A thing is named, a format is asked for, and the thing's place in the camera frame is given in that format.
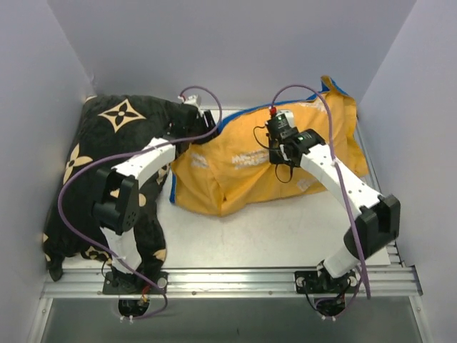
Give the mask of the aluminium right side rail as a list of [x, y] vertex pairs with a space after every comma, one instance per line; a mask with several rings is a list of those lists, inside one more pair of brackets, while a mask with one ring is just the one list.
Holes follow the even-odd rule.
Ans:
[[[356, 140], [361, 147], [368, 166], [366, 181], [371, 188], [374, 188], [378, 193], [381, 193], [373, 160], [359, 123], [357, 123], [356, 126]], [[374, 225], [369, 224], [368, 226], [374, 228], [372, 232], [368, 233], [368, 243], [370, 245], [374, 243], [378, 247], [386, 249], [387, 254], [389, 255], [389, 261], [394, 264], [401, 264], [401, 258], [399, 257], [396, 243], [400, 229], [400, 202], [395, 196], [385, 194], [377, 196], [377, 200], [381, 203], [380, 205], [375, 204], [374, 206], [370, 206], [374, 207], [374, 210], [370, 209], [369, 214], [374, 215], [375, 222]]]

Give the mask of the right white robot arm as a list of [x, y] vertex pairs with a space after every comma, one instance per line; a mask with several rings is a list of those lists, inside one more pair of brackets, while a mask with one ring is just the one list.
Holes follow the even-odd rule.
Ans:
[[343, 245], [321, 262], [316, 275], [318, 287], [333, 292], [342, 277], [398, 238], [401, 203], [356, 176], [336, 157], [333, 145], [313, 129], [299, 131], [285, 114], [269, 119], [266, 128], [271, 163], [308, 172], [347, 211], [350, 227]]

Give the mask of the black floral pattern pillow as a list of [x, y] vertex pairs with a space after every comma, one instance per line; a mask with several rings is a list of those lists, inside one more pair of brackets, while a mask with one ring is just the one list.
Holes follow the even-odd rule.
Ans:
[[[62, 182], [80, 169], [106, 156], [143, 149], [154, 137], [162, 137], [170, 124], [187, 124], [196, 109], [153, 96], [95, 96], [86, 100], [70, 146]], [[162, 167], [140, 189], [140, 216], [134, 227], [136, 246], [142, 258], [139, 271], [157, 278], [166, 258], [166, 240], [157, 216], [157, 199], [166, 181], [169, 166]], [[66, 191], [63, 209], [68, 221], [99, 244], [106, 240], [90, 215], [96, 169], [90, 169]], [[63, 275], [67, 257], [80, 254], [85, 259], [111, 261], [108, 252], [86, 242], [62, 222], [54, 199], [48, 210], [43, 233], [46, 269], [57, 282]]]

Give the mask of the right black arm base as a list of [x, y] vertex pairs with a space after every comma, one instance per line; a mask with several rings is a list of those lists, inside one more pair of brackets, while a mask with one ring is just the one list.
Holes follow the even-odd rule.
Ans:
[[296, 293], [304, 295], [313, 311], [322, 320], [335, 322], [352, 304], [361, 280], [351, 270], [342, 277], [332, 278], [321, 271], [294, 272]]

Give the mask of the aluminium rail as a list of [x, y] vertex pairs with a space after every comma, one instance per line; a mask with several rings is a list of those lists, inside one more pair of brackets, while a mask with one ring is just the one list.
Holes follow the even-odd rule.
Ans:
[[[371, 188], [374, 188], [378, 193], [381, 193], [373, 160], [359, 123], [357, 123], [356, 126], [356, 140], [361, 147], [368, 166], [366, 181]], [[400, 202], [395, 196], [385, 194], [377, 196], [377, 200], [381, 203], [380, 205], [375, 204], [374, 206], [370, 206], [374, 207], [374, 210], [370, 209], [369, 214], [374, 215], [375, 222], [374, 225], [369, 224], [368, 226], [374, 228], [372, 232], [368, 233], [368, 243], [370, 245], [374, 243], [378, 247], [386, 249], [387, 254], [389, 255], [389, 261], [394, 264], [401, 264], [401, 258], [399, 257], [396, 243], [400, 229]]]
[[[169, 299], [294, 298], [295, 269], [168, 269], [164, 283]], [[372, 297], [414, 297], [423, 294], [413, 267], [370, 268]], [[138, 299], [142, 292], [108, 294], [104, 277], [95, 269], [69, 269], [58, 282], [44, 283], [43, 298]]]

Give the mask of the blue and yellow Mickey pillowcase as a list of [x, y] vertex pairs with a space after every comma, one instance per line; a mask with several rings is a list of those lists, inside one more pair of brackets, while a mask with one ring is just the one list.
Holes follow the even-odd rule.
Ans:
[[[321, 86], [322, 99], [281, 101], [276, 108], [290, 110], [299, 131], [313, 129], [324, 139], [333, 139], [336, 156], [364, 177], [368, 166], [354, 138], [356, 100], [328, 76], [322, 77]], [[268, 118], [266, 104], [238, 111], [221, 122], [217, 137], [191, 145], [171, 165], [171, 204], [223, 217], [247, 204], [325, 191], [308, 172], [270, 163], [263, 127]]]

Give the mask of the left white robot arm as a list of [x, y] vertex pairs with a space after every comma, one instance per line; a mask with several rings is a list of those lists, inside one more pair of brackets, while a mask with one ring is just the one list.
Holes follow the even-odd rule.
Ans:
[[129, 294], [144, 287], [144, 275], [137, 271], [142, 258], [134, 235], [134, 225], [140, 217], [140, 188], [186, 151], [187, 144], [202, 142], [215, 127], [211, 112], [202, 110], [196, 97], [189, 97], [184, 105], [196, 112], [192, 122], [171, 122], [162, 137], [152, 138], [139, 153], [111, 169], [100, 168], [96, 172], [91, 215], [111, 250], [113, 278]]

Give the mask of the aluminium front rail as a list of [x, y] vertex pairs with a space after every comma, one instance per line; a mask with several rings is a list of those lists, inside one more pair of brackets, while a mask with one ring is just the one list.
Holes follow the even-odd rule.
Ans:
[[[294, 298], [295, 269], [168, 269], [164, 283], [169, 299]], [[372, 297], [414, 297], [423, 294], [413, 267], [370, 268]], [[138, 299], [142, 292], [108, 294], [104, 277], [95, 269], [69, 269], [58, 282], [44, 283], [43, 298]]]

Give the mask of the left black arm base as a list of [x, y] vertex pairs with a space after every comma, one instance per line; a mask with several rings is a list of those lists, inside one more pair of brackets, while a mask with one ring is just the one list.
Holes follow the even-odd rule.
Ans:
[[151, 300], [149, 296], [161, 295], [166, 292], [168, 284], [167, 272], [159, 272], [153, 282], [157, 287], [152, 287], [148, 282], [135, 274], [121, 272], [107, 272], [101, 293], [103, 295], [121, 296], [117, 309], [122, 317], [135, 319], [143, 317], [149, 309]]

